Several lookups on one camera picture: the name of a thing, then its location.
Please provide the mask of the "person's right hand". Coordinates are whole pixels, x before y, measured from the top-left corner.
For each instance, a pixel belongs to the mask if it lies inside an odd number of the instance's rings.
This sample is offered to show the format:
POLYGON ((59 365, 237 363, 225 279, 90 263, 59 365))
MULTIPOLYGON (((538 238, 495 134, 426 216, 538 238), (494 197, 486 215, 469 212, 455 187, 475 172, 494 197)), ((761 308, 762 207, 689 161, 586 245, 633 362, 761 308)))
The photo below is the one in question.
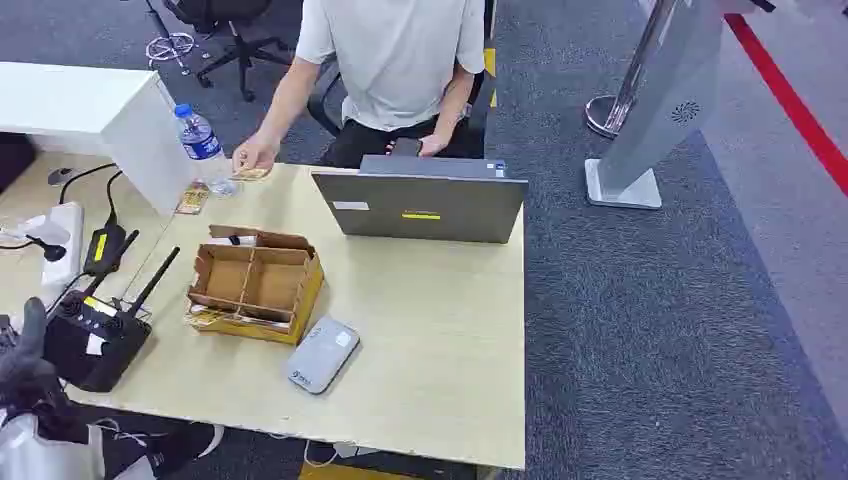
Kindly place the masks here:
POLYGON ((257 131, 233 152, 233 171, 235 173, 254 169, 270 171, 275 165, 280 146, 279 136, 257 131))

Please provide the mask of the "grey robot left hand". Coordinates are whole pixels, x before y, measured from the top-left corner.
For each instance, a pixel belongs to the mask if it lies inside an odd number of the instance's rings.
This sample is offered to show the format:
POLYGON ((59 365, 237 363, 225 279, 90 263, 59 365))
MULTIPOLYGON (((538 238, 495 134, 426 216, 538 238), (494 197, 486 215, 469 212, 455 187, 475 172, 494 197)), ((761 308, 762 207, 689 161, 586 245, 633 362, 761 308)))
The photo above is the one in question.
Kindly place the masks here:
POLYGON ((32 416, 42 437, 86 445, 88 427, 76 418, 55 366, 44 358, 46 307, 40 298, 31 297, 23 313, 19 331, 7 314, 1 316, 1 425, 32 416))

